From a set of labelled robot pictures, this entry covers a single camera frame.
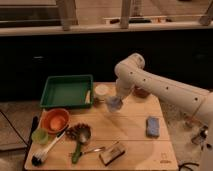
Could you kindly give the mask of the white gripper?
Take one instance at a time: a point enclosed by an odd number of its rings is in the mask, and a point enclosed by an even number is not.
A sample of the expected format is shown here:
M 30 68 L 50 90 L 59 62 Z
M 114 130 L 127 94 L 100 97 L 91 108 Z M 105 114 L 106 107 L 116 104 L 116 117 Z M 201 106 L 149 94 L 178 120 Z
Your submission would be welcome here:
M 127 96 L 129 96 L 133 90 L 133 84 L 123 81 L 122 79 L 118 78 L 115 83 L 116 87 L 116 96 L 120 100 L 124 100 Z

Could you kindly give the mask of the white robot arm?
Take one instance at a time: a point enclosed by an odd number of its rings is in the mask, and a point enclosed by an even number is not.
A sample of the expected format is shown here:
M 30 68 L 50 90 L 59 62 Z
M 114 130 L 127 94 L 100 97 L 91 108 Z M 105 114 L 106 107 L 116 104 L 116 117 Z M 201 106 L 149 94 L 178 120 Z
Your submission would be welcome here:
M 144 70 L 142 55 L 133 53 L 114 69 L 116 97 L 122 101 L 134 86 L 176 105 L 208 127 L 199 171 L 213 171 L 213 92 L 161 77 Z

